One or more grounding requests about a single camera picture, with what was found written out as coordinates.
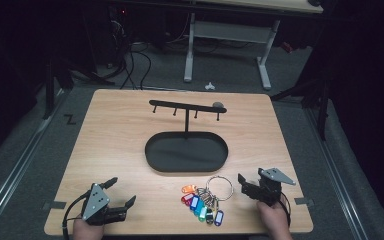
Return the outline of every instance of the white desk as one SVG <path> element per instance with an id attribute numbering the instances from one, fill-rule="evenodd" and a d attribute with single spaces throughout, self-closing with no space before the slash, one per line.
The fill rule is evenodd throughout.
<path id="1" fill-rule="evenodd" d="M 197 0 L 195 2 L 229 4 L 246 7 L 266 8 L 279 11 L 295 11 L 301 13 L 321 13 L 321 7 L 311 6 L 307 0 Z M 195 37 L 264 43 L 265 48 L 260 57 L 257 57 L 257 66 L 260 71 L 263 88 L 271 89 L 267 74 L 266 61 L 273 45 L 280 20 L 274 21 L 271 28 L 252 27 L 236 24 L 222 24 L 215 22 L 196 21 L 195 14 L 191 14 L 189 29 L 189 46 L 186 56 L 184 81 L 192 81 L 193 73 L 193 44 Z"/>

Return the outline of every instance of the black oval base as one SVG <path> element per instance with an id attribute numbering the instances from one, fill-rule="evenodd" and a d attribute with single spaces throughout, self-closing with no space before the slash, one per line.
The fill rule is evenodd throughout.
<path id="1" fill-rule="evenodd" d="M 160 172 L 213 172 L 226 162 L 226 142 L 211 132 L 161 132 L 145 146 L 148 164 Z"/>

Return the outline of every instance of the dark background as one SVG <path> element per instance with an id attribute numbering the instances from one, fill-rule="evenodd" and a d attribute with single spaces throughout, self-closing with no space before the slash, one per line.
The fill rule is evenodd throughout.
<path id="1" fill-rule="evenodd" d="M 285 20 L 275 46 L 286 41 L 294 48 L 314 47 L 297 85 L 320 78 L 328 69 L 329 97 L 384 207 L 384 1 L 340 0 L 324 5 L 325 15 L 355 21 L 327 24 L 321 32 L 318 24 Z M 114 62 L 107 6 L 83 7 L 0 1 L 0 145 L 36 104 L 35 95 L 45 82 L 46 64 L 53 56 L 66 57 L 89 71 L 95 71 L 96 64 Z M 177 36 L 186 19 L 186 13 L 161 9 L 126 10 L 130 37 L 161 49 L 170 40 L 165 33 Z M 299 94 L 309 93 L 311 89 Z"/>

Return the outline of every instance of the wooden table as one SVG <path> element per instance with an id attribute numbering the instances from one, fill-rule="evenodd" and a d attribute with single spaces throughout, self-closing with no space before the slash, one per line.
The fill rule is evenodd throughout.
<path id="1" fill-rule="evenodd" d="M 153 113 L 151 99 L 205 106 L 222 102 L 227 112 L 220 115 L 220 121 L 214 113 L 200 112 L 197 119 L 191 114 L 189 131 L 209 131 L 221 136 L 229 147 L 224 166 L 210 173 L 162 173 L 152 169 L 144 152 L 148 139 L 159 132 L 183 131 L 185 125 L 183 110 L 178 110 L 176 116 L 170 108 L 160 107 Z M 258 168 L 273 167 L 297 183 L 282 184 L 291 202 L 291 232 L 310 232 L 313 223 L 306 205 L 296 205 L 294 201 L 303 194 L 267 95 L 97 90 L 55 201 L 67 202 L 67 208 L 92 183 L 118 177 L 118 182 L 104 191 L 111 199 L 110 206 L 124 206 L 133 195 L 137 199 L 126 221 L 105 227 L 107 235 L 261 234 L 266 229 L 257 214 L 256 201 L 241 193 L 237 176 L 241 173 L 248 182 L 256 184 L 260 178 Z M 205 187 L 215 175 L 228 178 L 234 187 L 232 197 L 220 202 L 225 213 L 220 227 L 199 222 L 180 201 L 183 186 Z M 229 187 L 227 182 L 219 181 L 211 190 L 222 197 Z M 79 214 L 81 205 L 78 203 L 69 217 Z M 45 225 L 47 234 L 62 235 L 65 211 L 50 211 Z"/>

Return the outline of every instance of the human hand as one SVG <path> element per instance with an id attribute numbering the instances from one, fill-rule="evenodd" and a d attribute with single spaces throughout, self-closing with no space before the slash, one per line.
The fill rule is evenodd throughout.
<path id="1" fill-rule="evenodd" d="M 81 216 L 73 223 L 73 238 L 74 240 L 101 240 L 104 236 L 104 225 L 93 226 L 84 221 Z"/>
<path id="2" fill-rule="evenodd" d="M 268 234 L 273 240 L 289 240 L 292 239 L 289 231 L 288 218 L 285 210 L 280 203 L 276 202 L 271 207 L 264 202 L 257 202 L 257 209 L 260 213 L 261 221 L 267 227 Z"/>

